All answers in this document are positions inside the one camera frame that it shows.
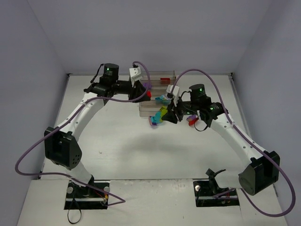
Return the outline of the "purple rounded lego brick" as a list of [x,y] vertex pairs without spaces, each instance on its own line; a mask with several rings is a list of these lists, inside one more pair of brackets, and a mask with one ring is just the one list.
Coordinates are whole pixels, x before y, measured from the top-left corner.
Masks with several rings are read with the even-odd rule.
[[152,84],[151,84],[151,83],[148,83],[148,82],[144,82],[144,83],[143,83],[143,86],[144,86],[145,88],[148,88],[149,90],[151,90],[151,88],[152,88]]

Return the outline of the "red curved lego piece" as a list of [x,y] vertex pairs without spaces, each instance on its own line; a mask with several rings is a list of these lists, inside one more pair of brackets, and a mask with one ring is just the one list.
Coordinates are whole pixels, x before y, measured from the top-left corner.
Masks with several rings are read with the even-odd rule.
[[195,122],[197,122],[197,121],[198,121],[198,118],[191,119],[189,121],[189,126],[193,126],[195,124]]

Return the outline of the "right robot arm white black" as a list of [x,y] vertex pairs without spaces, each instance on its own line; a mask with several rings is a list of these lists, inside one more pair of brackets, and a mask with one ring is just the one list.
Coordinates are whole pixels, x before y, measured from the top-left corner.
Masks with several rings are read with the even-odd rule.
[[190,100],[183,101],[179,96],[179,87],[168,85],[166,96],[171,102],[162,120],[177,124],[185,115],[195,115],[206,124],[207,128],[218,133],[238,155],[245,167],[244,171],[239,173],[238,181],[240,188],[247,194],[256,195],[277,182],[279,170],[269,159],[279,164],[279,155],[274,151],[267,152],[262,147],[257,151],[254,141],[239,127],[234,127],[234,120],[228,111],[223,109],[222,104],[212,102],[206,95],[203,84],[192,85],[189,89]]

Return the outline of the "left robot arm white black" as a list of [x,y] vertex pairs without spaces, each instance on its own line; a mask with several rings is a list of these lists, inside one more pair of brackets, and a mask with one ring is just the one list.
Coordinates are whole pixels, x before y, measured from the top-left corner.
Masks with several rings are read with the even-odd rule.
[[126,95],[125,102],[139,103],[150,101],[149,86],[141,82],[141,69],[145,67],[141,62],[134,61],[129,69],[129,79],[119,79],[119,66],[113,63],[101,64],[103,74],[99,81],[92,79],[88,88],[84,89],[84,96],[73,112],[57,127],[49,127],[44,132],[45,156],[53,164],[66,169],[64,176],[84,189],[84,195],[94,188],[94,177],[89,173],[81,161],[82,150],[78,140],[95,114],[109,101],[116,102],[115,95]]

